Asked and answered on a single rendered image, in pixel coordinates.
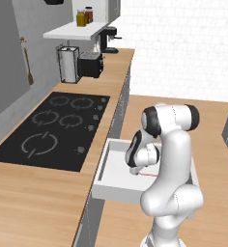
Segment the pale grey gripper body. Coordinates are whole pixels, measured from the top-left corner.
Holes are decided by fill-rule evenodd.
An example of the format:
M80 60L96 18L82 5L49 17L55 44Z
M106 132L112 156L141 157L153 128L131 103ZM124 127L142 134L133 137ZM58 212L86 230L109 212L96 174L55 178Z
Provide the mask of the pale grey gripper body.
M142 169L144 169L144 166L134 166L129 168L129 172L137 176Z

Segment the white open drawer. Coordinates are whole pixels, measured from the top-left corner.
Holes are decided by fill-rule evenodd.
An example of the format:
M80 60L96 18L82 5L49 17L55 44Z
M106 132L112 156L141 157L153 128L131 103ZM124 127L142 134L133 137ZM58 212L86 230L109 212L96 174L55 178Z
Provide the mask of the white open drawer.
M130 142L109 138L97 169L92 196L96 199L135 203L148 215L191 212L203 205L203 194L196 183L191 143L149 143L141 149L144 166L139 173L157 177L135 176L129 172L126 153Z

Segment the grey base cupboard run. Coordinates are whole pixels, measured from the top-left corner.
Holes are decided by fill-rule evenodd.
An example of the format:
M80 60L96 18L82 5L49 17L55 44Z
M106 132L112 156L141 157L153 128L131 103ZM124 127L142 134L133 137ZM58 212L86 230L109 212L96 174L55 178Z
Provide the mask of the grey base cupboard run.
M130 69L128 69L126 74L125 82L107 135L108 138L120 138L129 101L129 81ZM104 200L95 199L92 196L92 192L90 192L71 247L95 247L103 207Z

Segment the black hob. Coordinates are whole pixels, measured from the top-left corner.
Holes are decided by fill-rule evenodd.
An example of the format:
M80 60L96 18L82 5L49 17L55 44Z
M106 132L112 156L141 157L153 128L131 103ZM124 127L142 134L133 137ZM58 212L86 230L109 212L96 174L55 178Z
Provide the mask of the black hob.
M80 171L109 99L51 93L0 145L0 162Z

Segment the black toaster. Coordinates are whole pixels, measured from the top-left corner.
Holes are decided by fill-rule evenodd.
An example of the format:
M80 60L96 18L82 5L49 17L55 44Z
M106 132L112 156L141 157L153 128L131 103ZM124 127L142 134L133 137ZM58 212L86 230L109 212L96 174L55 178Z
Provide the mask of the black toaster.
M101 52L85 51L79 57L80 75L82 77L99 78L103 71L103 58Z

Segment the paper towel roll in holder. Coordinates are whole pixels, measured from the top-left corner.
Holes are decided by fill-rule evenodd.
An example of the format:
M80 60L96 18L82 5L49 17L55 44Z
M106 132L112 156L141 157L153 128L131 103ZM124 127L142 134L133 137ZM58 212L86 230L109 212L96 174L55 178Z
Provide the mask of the paper towel roll in holder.
M77 46L62 46L57 50L57 56L61 81L76 84L80 79L79 48Z

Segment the black coffee machine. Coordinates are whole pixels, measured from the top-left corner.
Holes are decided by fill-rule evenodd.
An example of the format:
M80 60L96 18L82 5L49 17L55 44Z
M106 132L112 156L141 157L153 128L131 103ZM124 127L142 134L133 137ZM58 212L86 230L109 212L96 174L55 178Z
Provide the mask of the black coffee machine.
M113 26L105 27L100 32L100 51L102 53L117 54L118 49L115 47L109 47L107 45L107 40L120 40L121 37L117 37L117 28Z

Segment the hanging wooden spoon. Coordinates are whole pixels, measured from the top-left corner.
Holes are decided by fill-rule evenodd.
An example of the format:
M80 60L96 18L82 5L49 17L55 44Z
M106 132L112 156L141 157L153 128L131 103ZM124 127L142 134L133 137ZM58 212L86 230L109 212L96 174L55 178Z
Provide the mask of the hanging wooden spoon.
M26 43L26 40L24 39L24 37L20 37L19 41L20 41L20 43ZM27 69L28 69L28 82L29 82L29 85L31 86L34 84L34 78L33 78L33 75L31 73L30 63L29 63L29 58L28 58L28 52L27 52L27 49L25 46L23 47L23 51L24 51L25 60L27 63Z

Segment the yellow jar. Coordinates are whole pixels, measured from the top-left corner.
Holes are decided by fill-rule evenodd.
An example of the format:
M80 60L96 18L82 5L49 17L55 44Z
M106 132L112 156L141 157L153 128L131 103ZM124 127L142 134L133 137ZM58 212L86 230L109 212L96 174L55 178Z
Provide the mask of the yellow jar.
M77 12L76 23L78 27L85 27L87 25L87 17L84 11Z

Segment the red jar with black lid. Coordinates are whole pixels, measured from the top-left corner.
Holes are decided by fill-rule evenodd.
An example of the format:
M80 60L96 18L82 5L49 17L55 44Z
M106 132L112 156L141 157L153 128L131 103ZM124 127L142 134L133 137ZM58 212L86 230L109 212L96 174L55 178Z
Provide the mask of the red jar with black lid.
M93 8L85 7L85 14L88 16L88 23L93 22Z

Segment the white wall shelf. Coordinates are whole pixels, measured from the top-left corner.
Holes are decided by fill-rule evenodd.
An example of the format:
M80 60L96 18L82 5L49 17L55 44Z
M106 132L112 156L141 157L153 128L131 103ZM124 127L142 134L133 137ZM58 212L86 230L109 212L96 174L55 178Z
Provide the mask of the white wall shelf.
M54 40L90 41L92 37L97 35L106 26L107 23L105 22L92 22L84 27L79 27L73 21L44 33L43 37Z

